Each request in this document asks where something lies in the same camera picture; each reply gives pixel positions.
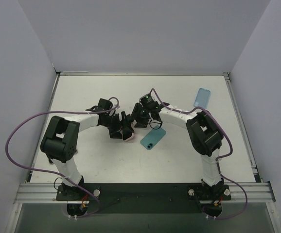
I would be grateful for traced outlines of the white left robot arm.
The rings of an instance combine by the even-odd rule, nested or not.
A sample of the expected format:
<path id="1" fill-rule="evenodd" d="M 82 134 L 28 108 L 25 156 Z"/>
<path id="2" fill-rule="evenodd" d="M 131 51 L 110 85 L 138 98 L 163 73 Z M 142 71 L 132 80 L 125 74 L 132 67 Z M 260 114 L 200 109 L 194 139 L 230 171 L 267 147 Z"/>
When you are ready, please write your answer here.
<path id="1" fill-rule="evenodd" d="M 91 127 L 104 126 L 113 139 L 129 140 L 134 135 L 132 122 L 134 115 L 122 111 L 115 113 L 110 100 L 100 99 L 98 104 L 87 109 L 84 115 L 70 117 L 53 116 L 48 124 L 40 149 L 55 164 L 63 175 L 63 191 L 74 200 L 83 197 L 84 178 L 75 164 L 78 134 Z"/>

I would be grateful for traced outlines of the teal phone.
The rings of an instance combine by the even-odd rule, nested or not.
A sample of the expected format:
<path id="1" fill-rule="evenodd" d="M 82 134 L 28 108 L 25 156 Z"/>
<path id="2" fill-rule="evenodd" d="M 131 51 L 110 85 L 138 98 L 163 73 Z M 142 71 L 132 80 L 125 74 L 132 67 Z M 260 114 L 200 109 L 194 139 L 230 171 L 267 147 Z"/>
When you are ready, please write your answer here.
<path id="1" fill-rule="evenodd" d="M 166 131 L 156 126 L 140 141 L 140 144 L 151 150 L 165 135 Z"/>

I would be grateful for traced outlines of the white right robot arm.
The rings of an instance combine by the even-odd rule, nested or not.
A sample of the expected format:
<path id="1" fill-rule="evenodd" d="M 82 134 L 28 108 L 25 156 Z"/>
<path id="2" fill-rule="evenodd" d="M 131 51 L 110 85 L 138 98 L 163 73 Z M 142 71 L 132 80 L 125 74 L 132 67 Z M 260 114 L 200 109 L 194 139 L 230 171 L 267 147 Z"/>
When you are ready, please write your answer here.
<path id="1" fill-rule="evenodd" d="M 204 188 L 210 194 L 223 188 L 218 157 L 224 135 L 210 114 L 205 111 L 187 113 L 164 102 L 159 104 L 147 94 L 135 104 L 131 118 L 136 121 L 136 128 L 145 128 L 151 120 L 156 120 L 187 129 L 193 148 L 201 155 Z"/>

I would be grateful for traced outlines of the light blue phone case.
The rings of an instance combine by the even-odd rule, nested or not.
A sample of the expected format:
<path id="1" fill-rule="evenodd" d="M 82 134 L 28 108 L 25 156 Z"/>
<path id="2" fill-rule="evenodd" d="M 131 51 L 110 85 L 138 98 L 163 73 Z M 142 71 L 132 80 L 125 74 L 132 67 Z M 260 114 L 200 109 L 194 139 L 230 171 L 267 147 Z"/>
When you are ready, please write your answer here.
<path id="1" fill-rule="evenodd" d="M 210 97 L 211 97 L 210 90 L 207 90 L 204 88 L 199 88 L 196 98 L 193 103 L 194 107 L 202 107 L 202 108 L 206 109 L 208 106 Z"/>

